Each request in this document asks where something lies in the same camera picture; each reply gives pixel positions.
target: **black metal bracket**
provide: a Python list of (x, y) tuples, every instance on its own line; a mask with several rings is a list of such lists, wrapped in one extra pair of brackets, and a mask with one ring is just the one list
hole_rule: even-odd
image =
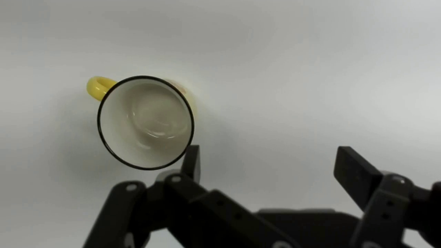
[(339, 148), (333, 174), (363, 211), (361, 219), (332, 210), (252, 214), (198, 185), (198, 149), (190, 146), (180, 171), (150, 187), (114, 186), (84, 248), (142, 248), (160, 229), (191, 248), (408, 248), (405, 229), (441, 247), (441, 183), (420, 189), (398, 174), (381, 174), (351, 148)]

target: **white mug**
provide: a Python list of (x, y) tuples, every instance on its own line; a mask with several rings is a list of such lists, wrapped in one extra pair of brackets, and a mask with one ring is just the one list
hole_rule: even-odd
[(193, 101), (177, 83), (135, 76), (118, 83), (92, 77), (86, 90), (100, 101), (98, 132), (113, 157), (137, 170), (179, 160), (194, 135)]

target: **yellow mug handle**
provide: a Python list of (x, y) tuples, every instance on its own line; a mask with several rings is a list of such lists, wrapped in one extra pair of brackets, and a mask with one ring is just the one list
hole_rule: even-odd
[(86, 83), (86, 92), (100, 102), (114, 84), (115, 81), (107, 77), (92, 77)]

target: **mug rim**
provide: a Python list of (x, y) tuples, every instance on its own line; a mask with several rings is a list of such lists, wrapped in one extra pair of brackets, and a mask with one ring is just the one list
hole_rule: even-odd
[[(100, 113), (102, 113), (102, 109), (103, 109), (103, 105), (106, 103), (106, 99), (109, 98), (109, 95), (115, 91), (120, 86), (122, 84), (126, 84), (132, 80), (139, 80), (139, 79), (147, 79), (147, 80), (153, 80), (153, 81), (157, 81), (157, 83), (162, 83), (164, 86), (166, 86), (168, 88), (171, 88), (172, 91), (175, 91), (177, 94), (177, 97), (183, 101), (184, 106), (187, 108), (188, 110), (188, 114), (190, 114), (190, 120), (191, 120), (191, 131), (190, 131), (190, 138), (188, 138), (188, 142), (187, 145), (184, 146), (184, 149), (180, 152), (179, 156), (176, 156), (173, 160), (171, 160), (169, 163), (164, 164), (164, 165), (158, 165), (158, 167), (151, 167), (151, 168), (146, 168), (146, 167), (140, 167), (140, 165), (136, 165), (136, 164), (131, 164), (128, 161), (125, 161), (122, 157), (120, 157), (118, 154), (115, 154), (115, 152), (113, 152), (113, 149), (110, 148), (110, 145), (106, 142), (104, 139), (104, 135), (102, 134), (102, 128), (100, 128)], [(173, 163), (176, 163), (187, 150), (187, 148), (191, 145), (191, 141), (193, 141), (193, 135), (194, 135), (194, 116), (193, 116), (193, 110), (191, 110), (191, 106), (188, 103), (188, 101), (182, 95), (182, 92), (175, 87), (172, 86), (171, 83), (162, 80), (162, 79), (158, 79), (158, 77), (154, 77), (154, 76), (132, 76), (132, 77), (126, 77), (118, 83), (115, 83), (106, 94), (104, 97), (102, 98), (102, 101), (99, 102), (99, 108), (98, 108), (98, 114), (96, 114), (96, 125), (98, 125), (98, 134), (99, 134), (99, 138), (102, 141), (102, 143), (104, 145), (104, 148), (107, 149), (107, 152), (114, 157), (117, 159), (120, 163), (122, 163), (124, 165), (126, 167), (131, 167), (131, 168), (135, 168), (135, 170), (142, 170), (142, 171), (155, 171), (155, 170), (162, 170), (162, 168), (166, 168), (169, 165), (172, 165)]]

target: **white background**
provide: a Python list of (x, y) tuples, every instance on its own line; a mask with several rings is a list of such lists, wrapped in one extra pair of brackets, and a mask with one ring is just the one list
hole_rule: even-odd
[[(113, 185), (154, 181), (102, 146), (95, 74), (180, 80), (202, 185), (252, 211), (359, 215), (332, 178), (339, 145), (441, 179), (438, 0), (2, 0), (1, 247), (81, 247)], [(160, 233), (148, 247), (179, 245)]]

